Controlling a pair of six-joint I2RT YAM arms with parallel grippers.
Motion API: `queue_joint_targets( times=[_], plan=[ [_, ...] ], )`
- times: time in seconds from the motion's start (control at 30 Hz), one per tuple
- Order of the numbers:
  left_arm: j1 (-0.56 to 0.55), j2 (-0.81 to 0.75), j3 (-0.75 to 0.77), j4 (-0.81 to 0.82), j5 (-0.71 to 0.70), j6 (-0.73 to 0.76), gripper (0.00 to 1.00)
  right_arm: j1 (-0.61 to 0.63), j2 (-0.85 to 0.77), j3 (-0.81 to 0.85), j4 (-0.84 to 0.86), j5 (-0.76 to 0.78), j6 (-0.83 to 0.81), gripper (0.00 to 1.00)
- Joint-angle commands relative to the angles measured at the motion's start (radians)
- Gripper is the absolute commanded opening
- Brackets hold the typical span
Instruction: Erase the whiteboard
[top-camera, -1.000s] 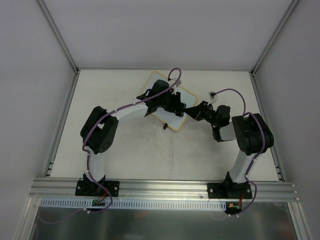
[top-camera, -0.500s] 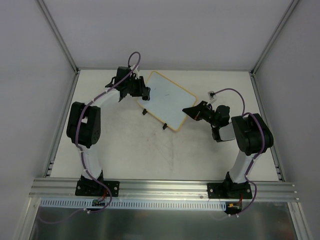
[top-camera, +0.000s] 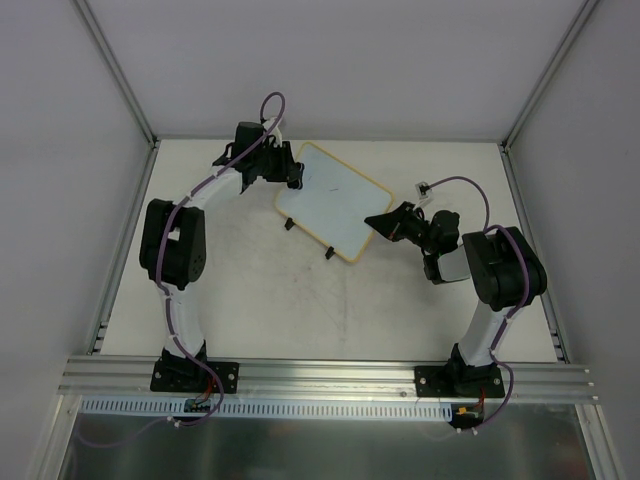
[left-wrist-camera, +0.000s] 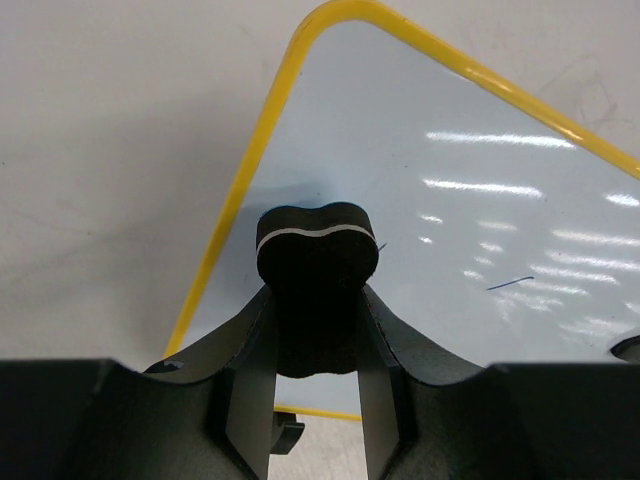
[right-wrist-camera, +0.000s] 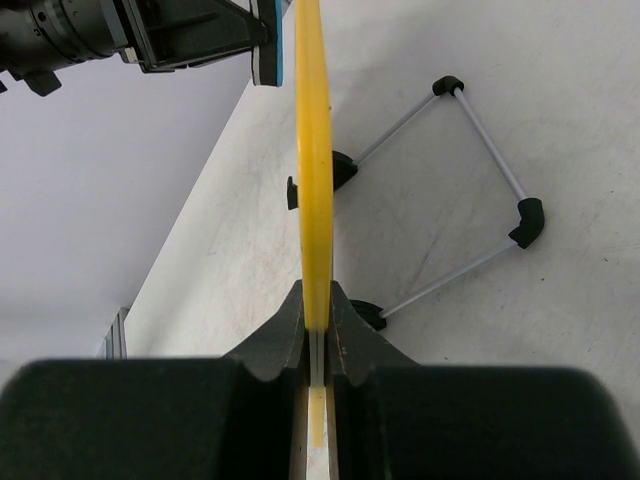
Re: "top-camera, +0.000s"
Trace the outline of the black whiteboard eraser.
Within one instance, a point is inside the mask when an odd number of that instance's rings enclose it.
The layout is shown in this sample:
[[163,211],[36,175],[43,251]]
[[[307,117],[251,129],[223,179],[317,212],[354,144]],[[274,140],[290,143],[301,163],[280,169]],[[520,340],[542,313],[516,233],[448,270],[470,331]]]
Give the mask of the black whiteboard eraser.
[[303,188],[304,164],[294,162],[287,171],[287,188],[290,190],[301,190]]

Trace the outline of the yellow framed small whiteboard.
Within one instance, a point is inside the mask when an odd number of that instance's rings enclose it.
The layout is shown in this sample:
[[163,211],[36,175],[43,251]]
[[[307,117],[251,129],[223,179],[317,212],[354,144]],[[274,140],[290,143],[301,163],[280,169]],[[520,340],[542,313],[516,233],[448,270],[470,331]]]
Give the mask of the yellow framed small whiteboard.
[[282,188],[276,210],[335,255],[357,262],[373,234],[364,219],[388,212],[393,192],[312,142],[301,145],[296,160],[305,166],[303,188]]

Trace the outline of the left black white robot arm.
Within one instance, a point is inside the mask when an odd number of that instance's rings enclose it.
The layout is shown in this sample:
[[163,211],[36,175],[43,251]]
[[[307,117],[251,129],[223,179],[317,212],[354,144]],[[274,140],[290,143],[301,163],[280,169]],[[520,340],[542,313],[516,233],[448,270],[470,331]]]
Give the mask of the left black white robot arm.
[[206,210],[241,195],[258,179],[299,190],[303,171],[276,118],[241,122],[233,142],[181,200],[150,201],[139,263],[155,283],[167,331],[154,366],[152,390],[208,397],[231,385],[224,377],[227,368],[208,361],[199,320],[195,284],[207,263]]

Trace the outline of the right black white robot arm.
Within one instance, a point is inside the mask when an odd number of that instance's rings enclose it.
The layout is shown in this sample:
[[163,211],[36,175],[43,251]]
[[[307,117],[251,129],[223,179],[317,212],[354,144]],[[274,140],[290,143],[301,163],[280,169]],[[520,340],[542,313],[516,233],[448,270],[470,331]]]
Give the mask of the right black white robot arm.
[[546,271],[521,231],[494,226],[461,234],[457,213],[440,210],[426,219],[410,202],[369,216],[365,223],[391,242],[408,240],[419,247],[425,276],[433,284],[469,279],[478,298],[470,325],[447,362],[414,368],[416,395],[504,398],[497,351],[518,312],[547,289]]

